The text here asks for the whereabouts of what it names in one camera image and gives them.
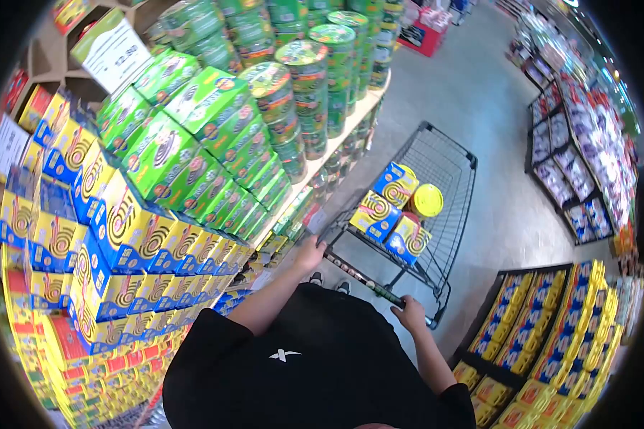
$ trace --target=black sneaker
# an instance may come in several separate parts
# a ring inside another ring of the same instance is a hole
[[[316,284],[318,286],[322,286],[324,284],[324,277],[322,277],[322,273],[319,271],[315,271],[312,273],[310,276],[310,283]]]
[[[344,280],[336,287],[336,290],[346,295],[351,295],[351,284]]]

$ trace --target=store aisle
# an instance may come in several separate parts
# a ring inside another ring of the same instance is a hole
[[[470,216],[449,279],[453,291],[434,332],[445,356],[465,335],[498,270],[590,258],[602,259],[609,270],[613,264],[606,241],[573,245],[551,203],[523,172],[527,105],[538,92],[503,55],[513,35],[511,18],[493,5],[480,4],[463,25],[450,26],[432,58],[405,47],[395,52],[374,146],[325,207],[334,213],[358,188],[369,187],[423,119],[478,157]],[[353,238],[335,250],[378,281],[395,274],[383,257]],[[342,278],[329,262],[322,269],[329,287]],[[402,279],[395,294],[411,294],[434,314],[431,290],[411,280]],[[352,295],[372,302],[397,325],[388,301],[355,281]],[[412,339],[399,325],[396,332],[415,362]]]

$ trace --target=price sign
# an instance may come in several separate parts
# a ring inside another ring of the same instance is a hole
[[[113,98],[152,64],[146,46],[117,8],[99,19],[70,53]]]

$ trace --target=white sign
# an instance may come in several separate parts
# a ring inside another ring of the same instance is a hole
[[[0,122],[0,176],[6,179],[12,164],[19,164],[29,133],[24,131],[7,113]]]

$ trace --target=display shelf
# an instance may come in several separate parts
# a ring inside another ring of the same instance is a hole
[[[358,100],[356,102],[356,110],[353,114],[346,118],[346,124],[343,127],[343,133],[340,136],[327,140],[327,151],[320,158],[315,161],[306,161],[306,176],[299,183],[292,185],[292,191],[289,196],[286,198],[286,201],[282,204],[282,207],[272,216],[270,222],[263,228],[262,232],[255,237],[255,239],[249,243],[253,248],[258,248],[268,233],[274,227],[277,220],[282,217],[283,212],[288,208],[288,206],[296,199],[298,193],[308,184],[310,179],[314,176],[315,173],[324,166],[324,163],[327,162],[327,159],[332,156],[334,151],[343,143],[344,139],[348,134],[360,123],[361,119],[367,115],[381,100],[381,97],[386,92],[386,88],[389,87],[391,83],[391,71],[389,71],[389,76],[386,79],[386,85],[381,90],[369,90],[365,98]]]

